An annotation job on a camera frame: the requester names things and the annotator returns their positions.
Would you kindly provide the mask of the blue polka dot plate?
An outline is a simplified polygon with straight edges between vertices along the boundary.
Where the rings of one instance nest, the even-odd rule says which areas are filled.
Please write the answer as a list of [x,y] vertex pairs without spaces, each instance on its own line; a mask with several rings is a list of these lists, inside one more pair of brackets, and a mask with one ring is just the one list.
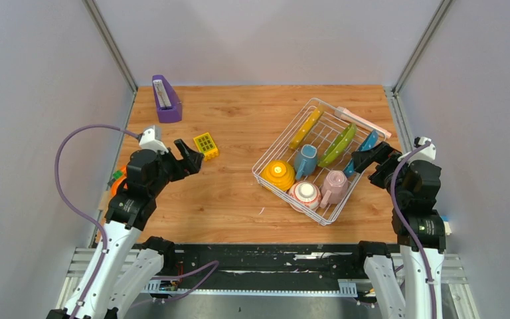
[[[379,133],[376,130],[373,130],[361,143],[361,145],[357,148],[358,152],[367,151],[373,148],[378,141]],[[355,173],[355,163],[354,159],[351,158],[345,169],[343,170],[346,178],[349,179]]]

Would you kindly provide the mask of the green polka dot plate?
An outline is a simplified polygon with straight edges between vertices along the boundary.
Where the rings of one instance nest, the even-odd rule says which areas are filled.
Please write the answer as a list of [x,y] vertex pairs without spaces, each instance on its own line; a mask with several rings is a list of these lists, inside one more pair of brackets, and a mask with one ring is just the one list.
[[357,132],[357,125],[351,123],[341,133],[339,133],[333,143],[327,148],[325,153],[320,157],[317,166],[327,167],[332,164],[352,142]]

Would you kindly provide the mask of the blue ceramic mug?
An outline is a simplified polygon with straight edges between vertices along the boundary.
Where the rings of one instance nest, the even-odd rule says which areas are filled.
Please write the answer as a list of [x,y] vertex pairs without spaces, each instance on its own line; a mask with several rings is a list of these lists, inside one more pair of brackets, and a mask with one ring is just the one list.
[[295,179],[311,175],[317,167],[317,160],[317,148],[311,144],[303,145],[294,160]]

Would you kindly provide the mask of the yellow polka dot plate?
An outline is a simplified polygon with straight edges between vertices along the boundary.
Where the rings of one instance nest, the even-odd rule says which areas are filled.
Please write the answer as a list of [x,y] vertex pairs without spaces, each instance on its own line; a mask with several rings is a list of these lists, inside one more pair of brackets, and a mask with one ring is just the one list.
[[289,148],[295,150],[307,137],[307,135],[311,132],[313,127],[318,123],[319,119],[322,117],[324,113],[324,108],[322,106],[318,106],[306,119],[306,121],[301,125],[299,130],[294,134],[291,142],[289,143]]

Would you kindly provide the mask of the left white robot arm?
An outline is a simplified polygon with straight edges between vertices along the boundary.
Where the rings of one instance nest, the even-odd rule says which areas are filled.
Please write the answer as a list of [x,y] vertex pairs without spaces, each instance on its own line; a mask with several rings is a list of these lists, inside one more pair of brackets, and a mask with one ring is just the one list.
[[80,284],[61,309],[48,318],[123,318],[155,274],[170,274],[177,266],[174,244],[150,237],[126,271],[123,264],[156,210],[163,188],[200,171],[204,155],[183,140],[174,144],[182,158],[170,151],[142,148],[132,153],[116,194],[108,203],[101,241]]

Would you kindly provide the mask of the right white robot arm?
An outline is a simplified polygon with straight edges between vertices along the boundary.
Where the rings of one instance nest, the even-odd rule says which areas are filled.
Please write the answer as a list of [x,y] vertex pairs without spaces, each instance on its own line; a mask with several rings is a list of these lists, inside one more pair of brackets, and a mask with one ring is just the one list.
[[369,180],[387,190],[393,204],[392,228],[403,261],[404,286],[396,279],[387,244],[360,241],[352,260],[355,273],[370,280],[383,318],[442,317],[446,230],[434,208],[442,172],[435,157],[429,138],[416,138],[415,148],[406,154],[386,142],[352,153],[357,173],[377,165]]

